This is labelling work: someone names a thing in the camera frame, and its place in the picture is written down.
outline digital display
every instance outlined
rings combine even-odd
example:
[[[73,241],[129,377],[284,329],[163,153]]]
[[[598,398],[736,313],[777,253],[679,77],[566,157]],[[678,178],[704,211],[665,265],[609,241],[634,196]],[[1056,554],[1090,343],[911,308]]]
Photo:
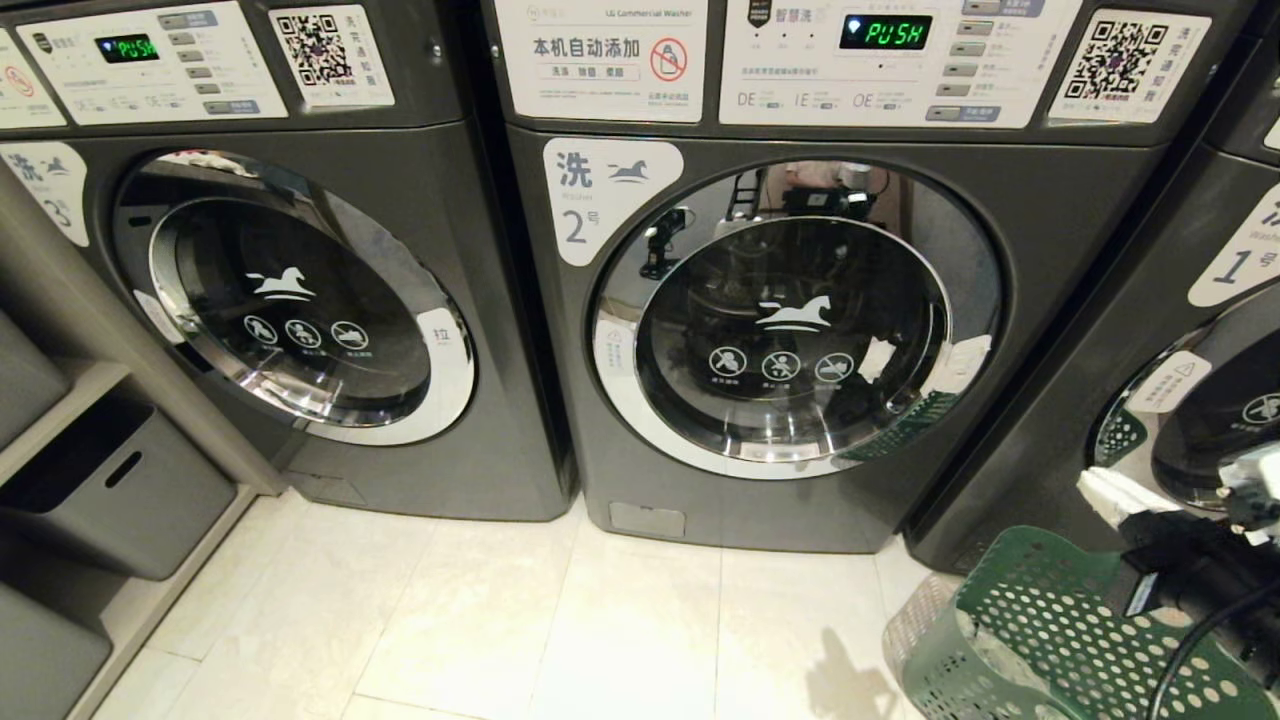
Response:
[[[155,44],[146,35],[99,37],[93,40],[93,44],[97,45],[97,51],[102,54],[102,59],[111,64],[160,59]]]
[[[849,15],[841,50],[923,50],[932,15]]]

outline number 2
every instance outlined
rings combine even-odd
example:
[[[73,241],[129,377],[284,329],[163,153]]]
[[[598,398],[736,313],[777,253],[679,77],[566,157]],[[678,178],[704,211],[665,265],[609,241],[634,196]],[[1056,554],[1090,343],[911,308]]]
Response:
[[[49,208],[49,213],[54,217],[55,222],[64,228],[72,227],[72,219],[63,215],[63,209],[58,206],[52,200],[45,200],[44,205]]]
[[[570,231],[568,237],[564,238],[564,242],[586,242],[585,237],[577,234],[582,232],[582,214],[579,213],[577,210],[564,210],[563,213],[561,213],[561,217],[573,218],[573,222],[577,223],[576,225],[573,225],[573,229]]]
[[[1236,252],[1235,256],[1239,258],[1239,260],[1236,260],[1235,264],[1231,265],[1231,269],[1228,270],[1226,274],[1224,274],[1220,278],[1213,278],[1213,282],[1235,284],[1235,273],[1240,272],[1240,268],[1244,266],[1244,261],[1249,259],[1249,255],[1253,255],[1252,250],[1242,250]]]

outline bin handle cutout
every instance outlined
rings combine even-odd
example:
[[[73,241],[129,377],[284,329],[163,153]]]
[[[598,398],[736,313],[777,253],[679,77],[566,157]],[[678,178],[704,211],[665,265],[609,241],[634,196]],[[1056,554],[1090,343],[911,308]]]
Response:
[[[142,461],[141,451],[134,450],[133,452],[131,452],[129,456],[124,459],[124,462],[120,462],[120,466],[116,468],[114,473],[106,477],[106,487],[114,488],[115,486],[120,484],[120,480],[124,479],[124,475],[128,475],[129,470],[137,466],[137,464],[141,461]]]

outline white horse icon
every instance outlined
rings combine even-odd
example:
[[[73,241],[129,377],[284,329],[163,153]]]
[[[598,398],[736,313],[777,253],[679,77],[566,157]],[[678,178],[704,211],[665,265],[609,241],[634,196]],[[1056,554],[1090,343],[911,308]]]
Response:
[[[302,270],[285,268],[280,277],[269,278],[261,273],[244,273],[246,278],[262,281],[262,284],[253,291],[253,295],[264,295],[268,300],[301,300],[311,302],[315,293],[302,287],[302,281],[307,279]]]
[[[805,302],[804,307],[783,307],[781,302],[760,302],[759,305],[767,310],[773,310],[772,315],[755,322],[756,325],[764,325],[767,331],[805,331],[815,333],[818,328],[809,325],[831,327],[831,323],[822,319],[822,311],[831,310],[831,297],[826,295],[819,295]]]

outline gray storage bin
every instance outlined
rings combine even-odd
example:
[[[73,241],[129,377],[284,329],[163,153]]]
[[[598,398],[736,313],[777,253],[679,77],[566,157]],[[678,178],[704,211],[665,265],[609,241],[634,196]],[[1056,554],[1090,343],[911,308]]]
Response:
[[[111,643],[0,585],[0,720],[63,720]]]
[[[88,562],[159,580],[234,496],[159,410],[106,397],[0,488],[0,516]]]
[[[67,375],[0,313],[0,448],[38,420],[70,387]]]

